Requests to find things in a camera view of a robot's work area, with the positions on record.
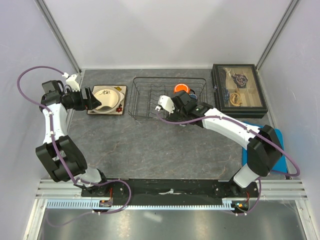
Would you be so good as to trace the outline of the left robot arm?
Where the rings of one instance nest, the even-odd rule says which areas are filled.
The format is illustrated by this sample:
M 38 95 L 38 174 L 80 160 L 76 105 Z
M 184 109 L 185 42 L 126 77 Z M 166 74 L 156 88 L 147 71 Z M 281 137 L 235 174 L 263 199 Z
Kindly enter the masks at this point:
M 68 136 L 68 110 L 93 110 L 101 106 L 90 88 L 81 89 L 72 75 L 63 84 L 49 80 L 42 84 L 44 95 L 40 111 L 45 117 L 43 144 L 35 149 L 36 156 L 55 182 L 72 181 L 81 188 L 83 197 L 105 197 L 110 185 L 97 168 L 88 167 L 80 149 Z

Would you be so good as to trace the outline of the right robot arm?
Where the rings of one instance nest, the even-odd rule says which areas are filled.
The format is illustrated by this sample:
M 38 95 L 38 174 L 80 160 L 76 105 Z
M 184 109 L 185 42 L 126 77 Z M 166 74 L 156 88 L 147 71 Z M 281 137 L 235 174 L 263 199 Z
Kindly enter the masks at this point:
M 197 100 L 184 90 L 173 97 L 161 96 L 158 104 L 168 112 L 167 121 L 193 124 L 215 131 L 246 150 L 247 162 L 229 184 L 229 191 L 235 197 L 242 196 L 254 180 L 266 177 L 283 156 L 276 131 L 269 125 L 258 127 L 243 123 Z

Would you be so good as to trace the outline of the blue mug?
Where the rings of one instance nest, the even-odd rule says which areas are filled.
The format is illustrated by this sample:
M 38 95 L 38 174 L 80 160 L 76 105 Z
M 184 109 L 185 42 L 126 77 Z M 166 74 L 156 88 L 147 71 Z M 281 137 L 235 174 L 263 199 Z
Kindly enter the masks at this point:
M 190 93 L 189 96 L 190 96 L 192 99 L 195 99 L 195 100 L 198 99 L 198 97 L 197 97 L 194 93 Z

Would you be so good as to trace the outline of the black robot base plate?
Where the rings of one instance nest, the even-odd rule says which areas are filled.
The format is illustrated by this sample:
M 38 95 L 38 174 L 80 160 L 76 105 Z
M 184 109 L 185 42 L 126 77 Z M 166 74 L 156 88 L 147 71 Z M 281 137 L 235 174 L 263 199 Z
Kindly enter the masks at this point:
M 82 186 L 82 197 L 111 197 L 116 205 L 221 204 L 224 198 L 252 199 L 259 195 L 256 182 L 240 188 L 231 181 L 216 179 L 139 179 L 103 186 Z

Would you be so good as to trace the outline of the square floral plate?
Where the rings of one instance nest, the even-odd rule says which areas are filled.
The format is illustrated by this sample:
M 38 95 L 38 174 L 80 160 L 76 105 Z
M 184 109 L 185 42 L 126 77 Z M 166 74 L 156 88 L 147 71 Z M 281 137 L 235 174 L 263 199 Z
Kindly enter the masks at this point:
M 88 115 L 114 115 L 124 113 L 127 95 L 126 85 L 95 85 L 92 93 L 102 105 L 93 110 L 87 110 Z

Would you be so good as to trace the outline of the orange mug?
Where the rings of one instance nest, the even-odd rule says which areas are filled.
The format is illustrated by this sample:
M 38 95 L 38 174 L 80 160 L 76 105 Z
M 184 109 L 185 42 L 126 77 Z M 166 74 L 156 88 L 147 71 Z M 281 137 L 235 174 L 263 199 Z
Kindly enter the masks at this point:
M 184 83 L 179 83 L 177 84 L 174 88 L 173 88 L 173 92 L 174 93 L 178 93 L 178 92 L 181 92 L 181 91 L 185 91 L 186 93 L 190 93 L 190 88 L 188 85 L 184 84 Z

